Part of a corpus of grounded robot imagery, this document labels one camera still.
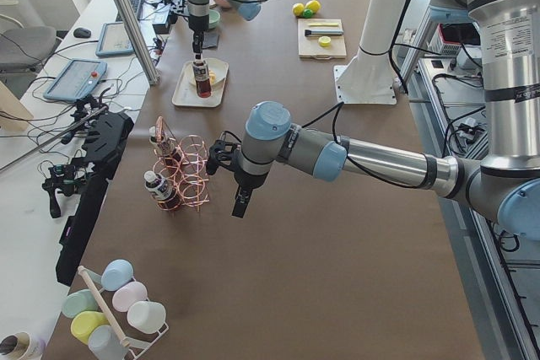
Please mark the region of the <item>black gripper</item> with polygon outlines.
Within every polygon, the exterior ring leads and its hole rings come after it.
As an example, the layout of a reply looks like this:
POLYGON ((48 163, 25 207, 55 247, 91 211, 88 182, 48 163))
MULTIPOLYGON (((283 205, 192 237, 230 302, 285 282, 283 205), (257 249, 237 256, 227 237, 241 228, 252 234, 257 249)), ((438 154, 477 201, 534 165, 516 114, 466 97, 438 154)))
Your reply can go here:
POLYGON ((192 49, 194 53, 201 53, 203 49, 204 33, 209 27, 209 15, 196 16, 190 14, 188 26, 193 31, 192 49))
POLYGON ((253 175, 246 172, 241 167, 236 167, 234 178, 238 188, 235 193, 235 204, 233 207, 232 216, 236 218, 243 218, 246 213, 246 209, 248 208, 252 192, 264 184, 267 178, 267 173, 263 175, 253 175))

